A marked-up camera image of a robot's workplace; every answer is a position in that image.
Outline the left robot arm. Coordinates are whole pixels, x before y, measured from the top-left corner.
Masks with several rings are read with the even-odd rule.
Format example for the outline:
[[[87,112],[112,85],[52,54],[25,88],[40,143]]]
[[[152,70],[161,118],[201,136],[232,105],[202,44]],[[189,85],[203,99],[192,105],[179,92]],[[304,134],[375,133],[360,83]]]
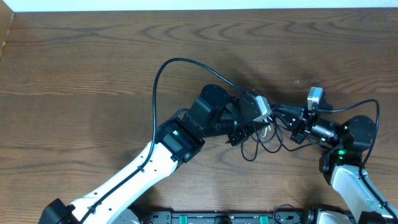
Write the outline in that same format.
[[[39,222],[114,223],[145,191],[197,155],[205,138],[226,135],[235,146],[261,129],[270,114],[263,96],[245,91],[235,99],[218,85],[206,85],[182,118],[175,115],[155,127],[153,140],[126,167],[69,205],[54,200]]]

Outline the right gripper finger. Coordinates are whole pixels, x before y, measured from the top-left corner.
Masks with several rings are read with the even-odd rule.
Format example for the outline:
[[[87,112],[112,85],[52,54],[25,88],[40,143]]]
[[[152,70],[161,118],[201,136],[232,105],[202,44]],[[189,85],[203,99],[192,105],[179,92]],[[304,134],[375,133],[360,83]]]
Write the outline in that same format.
[[[295,131],[303,126],[303,113],[301,111],[275,110],[273,114],[279,118],[289,131]]]
[[[304,113],[305,108],[303,106],[285,105],[285,104],[273,104],[271,105],[273,112],[278,113]]]

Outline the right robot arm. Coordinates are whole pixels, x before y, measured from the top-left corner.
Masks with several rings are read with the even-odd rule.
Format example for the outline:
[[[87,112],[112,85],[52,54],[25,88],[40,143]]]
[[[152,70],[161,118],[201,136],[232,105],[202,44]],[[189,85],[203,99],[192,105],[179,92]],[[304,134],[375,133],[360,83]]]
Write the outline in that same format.
[[[379,119],[357,115],[338,124],[322,118],[323,113],[336,110],[320,102],[306,106],[275,104],[271,108],[297,144],[305,137],[322,142],[319,170],[357,223],[397,223],[397,209],[378,191],[365,170],[376,142]]]

